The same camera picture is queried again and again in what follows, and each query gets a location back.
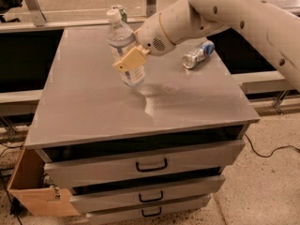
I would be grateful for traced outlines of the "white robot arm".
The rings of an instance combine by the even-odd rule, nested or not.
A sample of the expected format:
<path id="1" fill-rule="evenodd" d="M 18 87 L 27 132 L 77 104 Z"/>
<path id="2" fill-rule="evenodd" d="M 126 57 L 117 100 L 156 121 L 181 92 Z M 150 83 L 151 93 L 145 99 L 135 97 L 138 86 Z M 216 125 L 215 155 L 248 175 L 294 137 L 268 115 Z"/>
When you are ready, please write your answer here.
<path id="1" fill-rule="evenodd" d="M 138 44 L 113 66 L 127 72 L 190 38 L 231 28 L 300 90 L 300 18 L 264 0 L 178 0 L 136 31 Z"/>

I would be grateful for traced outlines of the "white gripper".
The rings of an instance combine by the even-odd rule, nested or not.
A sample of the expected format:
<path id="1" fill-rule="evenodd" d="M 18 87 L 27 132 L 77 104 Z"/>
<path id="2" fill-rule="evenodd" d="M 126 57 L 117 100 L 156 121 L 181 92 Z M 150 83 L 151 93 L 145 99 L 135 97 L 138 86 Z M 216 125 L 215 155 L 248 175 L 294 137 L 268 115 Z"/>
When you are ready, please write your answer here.
<path id="1" fill-rule="evenodd" d="M 149 53 L 162 56 L 175 48 L 163 31 L 160 13 L 149 17 L 142 24 L 136 32 L 136 38 L 141 45 L 133 47 L 124 57 L 113 63 L 112 66 L 119 72 L 139 68 L 146 62 Z"/>

